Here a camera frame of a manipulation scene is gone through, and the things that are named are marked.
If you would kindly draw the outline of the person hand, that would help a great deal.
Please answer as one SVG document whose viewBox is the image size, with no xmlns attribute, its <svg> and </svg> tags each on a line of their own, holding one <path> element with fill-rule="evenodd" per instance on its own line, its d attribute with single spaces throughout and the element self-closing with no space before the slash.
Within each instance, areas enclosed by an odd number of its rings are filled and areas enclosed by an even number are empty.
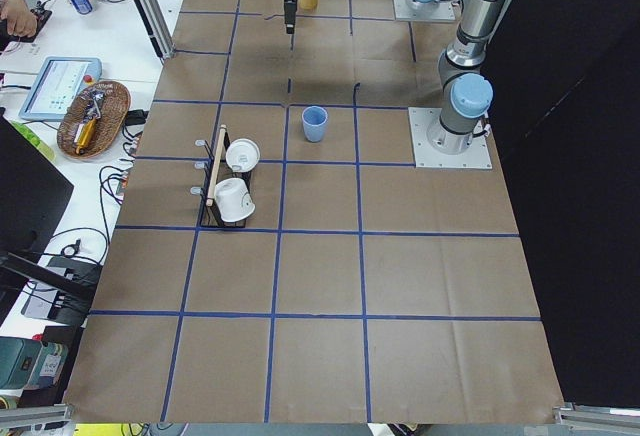
<svg viewBox="0 0 640 436">
<path fill-rule="evenodd" d="M 17 37 L 32 37 L 38 20 L 25 0 L 2 0 L 1 19 L 7 23 L 7 33 Z"/>
</svg>

